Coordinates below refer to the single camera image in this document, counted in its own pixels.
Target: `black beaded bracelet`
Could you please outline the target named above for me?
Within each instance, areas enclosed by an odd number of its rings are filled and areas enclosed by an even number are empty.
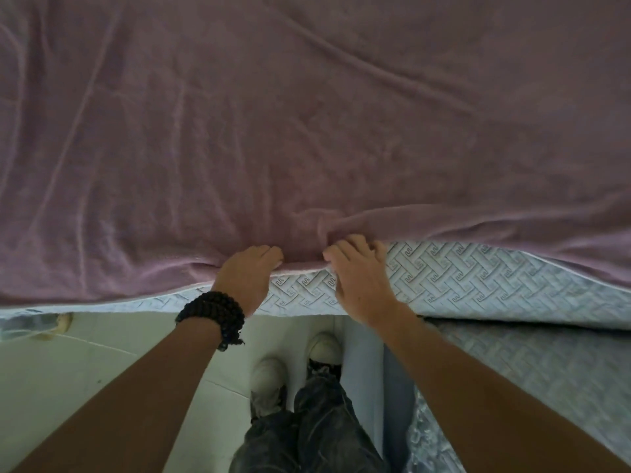
[[[214,320],[222,330],[222,342],[217,350],[225,351],[228,345],[241,345],[239,333],[245,323],[243,309],[238,302],[223,292],[205,292],[195,300],[188,302],[175,318],[179,324],[185,318],[204,317]]]

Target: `shoe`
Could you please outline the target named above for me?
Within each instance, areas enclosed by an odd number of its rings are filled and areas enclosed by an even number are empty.
[[[339,381],[342,378],[342,345],[331,334],[318,334],[307,351],[307,380],[315,374],[328,373]]]
[[[287,408],[287,367],[275,358],[262,360],[250,379],[252,423]]]

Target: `person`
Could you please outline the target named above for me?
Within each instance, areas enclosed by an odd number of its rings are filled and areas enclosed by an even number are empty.
[[[351,235],[325,249],[324,258],[338,277],[342,307],[373,328],[404,365],[469,473],[631,471],[592,437],[443,340],[398,302],[381,242]],[[282,260],[278,247],[250,247],[226,261],[213,291],[232,298],[249,317],[266,297],[271,272]],[[229,340],[220,323],[194,315],[183,319],[14,473],[161,471],[208,362]],[[265,359],[255,369],[252,425],[231,473],[387,470],[339,384],[341,353],[332,335],[314,339],[308,379],[296,395],[294,413],[286,408],[282,364]]]

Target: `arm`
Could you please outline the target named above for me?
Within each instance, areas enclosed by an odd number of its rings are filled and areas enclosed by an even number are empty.
[[[386,249],[350,236],[324,251],[338,275],[337,297],[374,328],[404,365],[470,473],[629,473],[584,431],[445,341],[397,302]]]
[[[265,299],[279,248],[251,247],[224,264],[214,290],[246,317]],[[13,473],[161,472],[201,377],[221,342],[207,318],[183,320],[39,445]]]

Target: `hand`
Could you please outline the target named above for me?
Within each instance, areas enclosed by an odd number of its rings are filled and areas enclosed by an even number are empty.
[[[354,234],[322,253],[338,276],[335,297],[356,321],[376,328],[399,302],[386,275],[386,247]]]
[[[272,270],[282,262],[283,251],[280,247],[248,247],[224,263],[212,290],[228,294],[236,300],[247,318],[265,300]]]

